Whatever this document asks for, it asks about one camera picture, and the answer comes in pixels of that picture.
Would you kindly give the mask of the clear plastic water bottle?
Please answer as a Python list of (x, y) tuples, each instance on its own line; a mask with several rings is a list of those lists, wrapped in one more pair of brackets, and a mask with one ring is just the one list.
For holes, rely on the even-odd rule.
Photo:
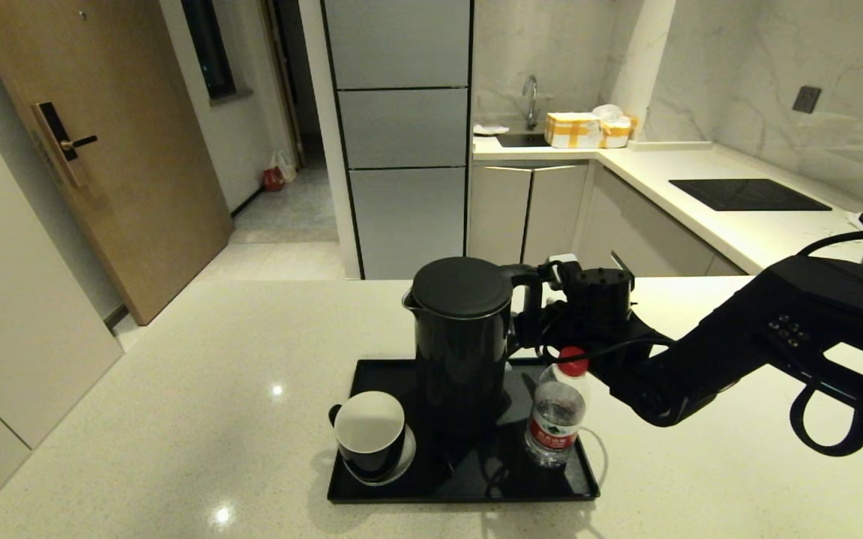
[(537, 379), (525, 432), (525, 449), (545, 469), (564, 467), (577, 442), (590, 403), (588, 358), (585, 350), (565, 346), (558, 362)]

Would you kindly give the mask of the black electric kettle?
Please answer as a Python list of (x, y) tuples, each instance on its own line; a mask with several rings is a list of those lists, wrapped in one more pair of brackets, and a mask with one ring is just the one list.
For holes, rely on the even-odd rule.
[(536, 267), (472, 257), (421, 267), (403, 307), (415, 320), (422, 414), (446, 436), (482, 436), (504, 410), (507, 358), (540, 344), (543, 280)]

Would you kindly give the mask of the grey counter drawer cabinet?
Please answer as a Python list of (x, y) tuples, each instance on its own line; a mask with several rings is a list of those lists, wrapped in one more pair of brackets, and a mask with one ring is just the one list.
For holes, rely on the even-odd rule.
[(745, 274), (602, 166), (578, 227), (576, 255), (583, 267), (623, 267), (636, 277)]

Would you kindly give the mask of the grey sink base cabinet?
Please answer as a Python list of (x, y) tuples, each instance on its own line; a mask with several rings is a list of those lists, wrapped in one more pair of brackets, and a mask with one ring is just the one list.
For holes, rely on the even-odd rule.
[(466, 252), (496, 265), (540, 265), (573, 250), (588, 162), (496, 162), (470, 173)]

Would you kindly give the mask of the small box with yellow tape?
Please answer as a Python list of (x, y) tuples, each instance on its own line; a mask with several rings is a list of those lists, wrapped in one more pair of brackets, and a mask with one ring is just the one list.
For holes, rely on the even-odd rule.
[(633, 116), (622, 115), (613, 120), (600, 120), (601, 140), (599, 149), (623, 149), (637, 127), (638, 120)]

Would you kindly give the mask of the large box with yellow tape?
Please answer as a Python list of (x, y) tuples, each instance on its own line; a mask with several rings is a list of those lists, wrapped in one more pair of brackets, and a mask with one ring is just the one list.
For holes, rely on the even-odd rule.
[(601, 119), (590, 112), (549, 112), (544, 138), (555, 149), (599, 149), (603, 139)]

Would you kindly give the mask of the black induction cooktop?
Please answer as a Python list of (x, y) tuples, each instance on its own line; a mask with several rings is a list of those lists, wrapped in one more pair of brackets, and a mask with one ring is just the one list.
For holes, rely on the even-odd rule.
[(831, 210), (827, 204), (766, 178), (670, 180), (668, 183), (719, 212)]

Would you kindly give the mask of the chrome sink faucet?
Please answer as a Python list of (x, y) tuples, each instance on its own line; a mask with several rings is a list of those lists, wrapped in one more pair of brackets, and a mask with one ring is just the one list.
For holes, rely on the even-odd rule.
[(525, 125), (529, 132), (534, 132), (539, 121), (537, 111), (537, 88), (537, 77), (534, 74), (530, 74), (525, 79), (524, 88), (522, 89), (522, 95), (527, 99)]

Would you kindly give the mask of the round white coaster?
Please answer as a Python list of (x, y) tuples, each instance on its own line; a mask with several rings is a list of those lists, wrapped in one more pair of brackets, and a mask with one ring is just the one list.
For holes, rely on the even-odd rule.
[(408, 471), (417, 454), (417, 441), (413, 430), (410, 426), (405, 425), (403, 432), (403, 453), (401, 453), (400, 460), (393, 470), (390, 471), (389, 474), (384, 475), (380, 480), (370, 481), (359, 477), (359, 475), (350, 468), (348, 461), (343, 461), (344, 468), (356, 481), (360, 484), (366, 485), (366, 487), (386, 487), (386, 485), (393, 484), (393, 482), (400, 480), (400, 478), (402, 478)]

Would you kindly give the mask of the black rectangular tray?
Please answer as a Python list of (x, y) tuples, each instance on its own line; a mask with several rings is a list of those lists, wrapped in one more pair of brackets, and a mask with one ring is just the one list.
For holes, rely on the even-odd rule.
[(601, 494), (580, 442), (567, 463), (545, 469), (525, 451), (525, 429), (543, 364), (512, 358), (504, 381), (505, 409), (486, 436), (451, 438), (435, 433), (418, 411), (411, 359), (360, 359), (350, 393), (379, 390), (403, 404), (417, 454), (405, 475), (386, 487), (366, 487), (335, 465), (326, 497), (333, 504), (506, 504), (592, 501)]

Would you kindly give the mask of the tall grey cabinet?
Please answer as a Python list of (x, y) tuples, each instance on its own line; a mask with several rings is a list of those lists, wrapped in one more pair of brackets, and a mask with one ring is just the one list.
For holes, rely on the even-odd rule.
[(366, 279), (464, 255), (472, 0), (321, 0)]

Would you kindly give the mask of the dark window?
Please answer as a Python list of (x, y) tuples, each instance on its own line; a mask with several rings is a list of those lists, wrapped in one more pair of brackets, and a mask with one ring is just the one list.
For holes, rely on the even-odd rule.
[(233, 96), (237, 87), (213, 0), (180, 0), (203, 81), (212, 101)]

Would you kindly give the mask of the brown wooden door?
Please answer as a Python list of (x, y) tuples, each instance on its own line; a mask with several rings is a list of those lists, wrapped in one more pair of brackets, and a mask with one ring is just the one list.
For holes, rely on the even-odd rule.
[[(0, 0), (0, 78), (137, 324), (224, 249), (233, 225), (159, 0)], [(91, 183), (58, 167), (31, 107), (54, 103)]]

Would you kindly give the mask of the black electronic door lock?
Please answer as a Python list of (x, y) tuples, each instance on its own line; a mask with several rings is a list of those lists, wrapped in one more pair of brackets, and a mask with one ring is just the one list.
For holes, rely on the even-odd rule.
[(95, 134), (79, 139), (69, 137), (61, 116), (58, 115), (58, 110), (50, 101), (35, 103), (31, 109), (33, 109), (39, 127), (46, 134), (51, 149), (58, 158), (59, 170), (66, 175), (74, 187), (79, 189), (89, 187), (91, 177), (85, 166), (85, 161), (79, 156), (79, 150), (87, 144), (98, 142), (99, 137)]

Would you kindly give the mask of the white side cabinet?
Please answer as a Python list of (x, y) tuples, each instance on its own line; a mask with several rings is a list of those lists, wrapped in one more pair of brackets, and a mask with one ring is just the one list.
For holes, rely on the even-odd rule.
[(120, 355), (0, 154), (0, 489)]

